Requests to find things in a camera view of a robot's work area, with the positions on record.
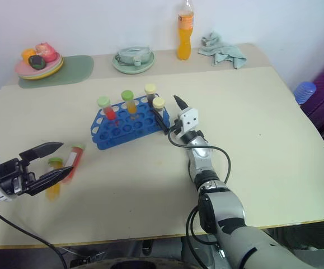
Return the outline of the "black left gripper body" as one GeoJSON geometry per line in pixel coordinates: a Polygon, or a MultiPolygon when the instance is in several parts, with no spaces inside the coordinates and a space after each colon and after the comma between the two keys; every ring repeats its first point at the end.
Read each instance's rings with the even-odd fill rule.
{"type": "Polygon", "coordinates": [[[29,161],[11,159],[0,164],[0,187],[9,196],[31,194],[35,174],[29,172],[29,161]]]}

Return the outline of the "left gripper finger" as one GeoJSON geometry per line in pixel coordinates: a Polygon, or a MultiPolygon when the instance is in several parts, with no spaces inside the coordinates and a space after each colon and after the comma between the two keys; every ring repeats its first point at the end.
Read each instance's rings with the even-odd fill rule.
{"type": "Polygon", "coordinates": [[[35,146],[19,154],[22,161],[29,163],[36,159],[41,159],[54,152],[64,145],[63,142],[46,142],[35,146]]]}
{"type": "Polygon", "coordinates": [[[27,185],[27,194],[34,196],[62,181],[73,170],[74,166],[63,167],[42,175],[27,185]]]}

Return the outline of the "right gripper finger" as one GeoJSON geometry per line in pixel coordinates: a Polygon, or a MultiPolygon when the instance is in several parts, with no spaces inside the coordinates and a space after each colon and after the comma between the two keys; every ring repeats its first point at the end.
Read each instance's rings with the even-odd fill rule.
{"type": "Polygon", "coordinates": [[[184,100],[182,100],[179,96],[174,95],[173,97],[174,97],[178,107],[181,109],[181,111],[187,111],[189,109],[188,104],[184,100]]]}
{"type": "Polygon", "coordinates": [[[163,109],[161,112],[156,111],[155,109],[152,110],[156,122],[161,128],[161,130],[164,132],[165,135],[168,134],[170,130],[170,121],[169,121],[169,114],[167,113],[166,109],[163,109]]]}

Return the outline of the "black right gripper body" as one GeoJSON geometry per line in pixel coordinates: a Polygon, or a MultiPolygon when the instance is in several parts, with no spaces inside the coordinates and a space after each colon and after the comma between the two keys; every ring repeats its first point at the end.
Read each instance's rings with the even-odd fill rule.
{"type": "Polygon", "coordinates": [[[172,133],[176,136],[176,138],[182,138],[185,135],[182,120],[176,119],[174,121],[174,125],[169,128],[168,138],[171,138],[172,133]]]}

